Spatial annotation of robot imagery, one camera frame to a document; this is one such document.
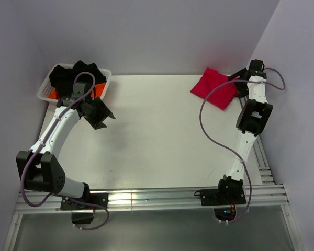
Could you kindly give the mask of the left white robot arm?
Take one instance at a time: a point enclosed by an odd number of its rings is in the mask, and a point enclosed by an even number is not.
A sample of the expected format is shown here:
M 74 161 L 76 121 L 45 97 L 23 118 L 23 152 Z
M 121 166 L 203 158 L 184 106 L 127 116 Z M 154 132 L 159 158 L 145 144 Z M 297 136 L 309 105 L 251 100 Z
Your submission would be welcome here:
M 69 178 L 58 156 L 66 138 L 81 118 L 98 130 L 105 128 L 106 118 L 114 117 L 100 98 L 84 99 L 76 104 L 59 101 L 40 139 L 28 151 L 20 151 L 16 156 L 24 201 L 30 206 L 34 205 L 26 196 L 26 190 L 32 190 L 72 198 L 80 209 L 89 207 L 92 202 L 89 185 Z

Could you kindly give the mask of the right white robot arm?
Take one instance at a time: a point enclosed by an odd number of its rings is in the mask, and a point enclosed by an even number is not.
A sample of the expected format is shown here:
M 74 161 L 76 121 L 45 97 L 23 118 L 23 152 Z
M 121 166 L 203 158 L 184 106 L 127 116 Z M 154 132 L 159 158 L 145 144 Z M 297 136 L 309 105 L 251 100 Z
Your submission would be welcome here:
M 243 178 L 248 176 L 246 161 L 257 137 L 263 132 L 273 110 L 266 98 L 265 84 L 267 75 L 263 62 L 259 65 L 250 64 L 247 70 L 241 70 L 230 78 L 236 78 L 238 95 L 247 96 L 236 122 L 240 132 L 237 150 L 227 148 L 235 154 L 236 160 L 232 167 L 219 181 L 216 198 L 220 203 L 229 203 L 233 198 L 243 196 Z

